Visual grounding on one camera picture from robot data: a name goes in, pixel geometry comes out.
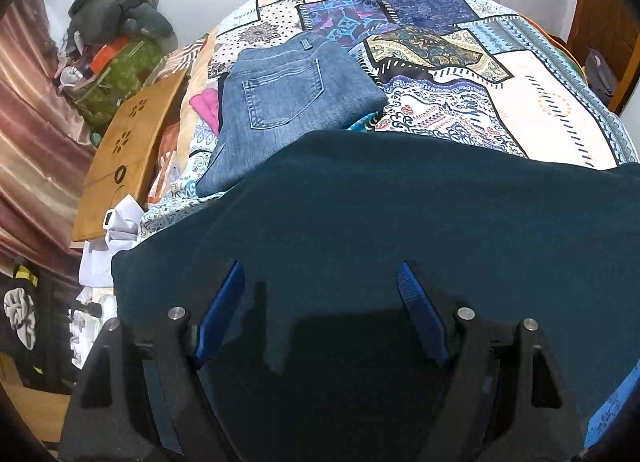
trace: silver bolt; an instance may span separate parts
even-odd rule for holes
[[[474,310],[469,307],[460,307],[458,309],[458,317],[465,321],[471,321],[476,317],[476,312],[474,312]]]
[[[538,330],[538,322],[530,317],[523,320],[522,325],[524,326],[524,328],[526,328],[527,330],[531,330],[532,332],[534,330]]]
[[[116,317],[112,317],[111,319],[107,320],[107,323],[104,324],[104,327],[108,331],[116,330],[116,328],[118,328],[119,326],[120,326],[120,320]]]
[[[187,311],[183,307],[173,307],[168,313],[169,319],[174,320],[182,319],[185,314],[187,314]]]

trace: curtain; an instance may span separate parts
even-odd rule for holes
[[[56,66],[44,1],[14,0],[0,20],[0,270],[20,254],[77,283],[71,229],[95,150]]]

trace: bed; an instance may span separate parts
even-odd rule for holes
[[[216,136],[190,97],[217,89],[241,50],[276,46],[304,30],[340,44],[388,97],[382,114],[348,130],[429,135],[593,169],[638,161],[621,121],[570,55],[492,0],[249,0],[168,60],[171,70],[193,67],[180,111],[180,173],[150,204],[140,240],[224,194],[196,196]]]

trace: jeans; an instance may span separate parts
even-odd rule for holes
[[[323,36],[306,31],[273,48],[245,49],[225,80],[224,123],[196,194],[229,189],[307,132],[345,128],[385,105],[357,61]]]

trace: quilt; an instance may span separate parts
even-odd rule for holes
[[[249,0],[218,26],[207,87],[218,87],[242,49],[304,30],[341,45],[388,97],[384,113],[350,130],[429,135],[585,168],[638,161],[575,64],[493,0]],[[195,195],[215,146],[201,120],[185,170],[143,216],[140,240],[223,195]]]

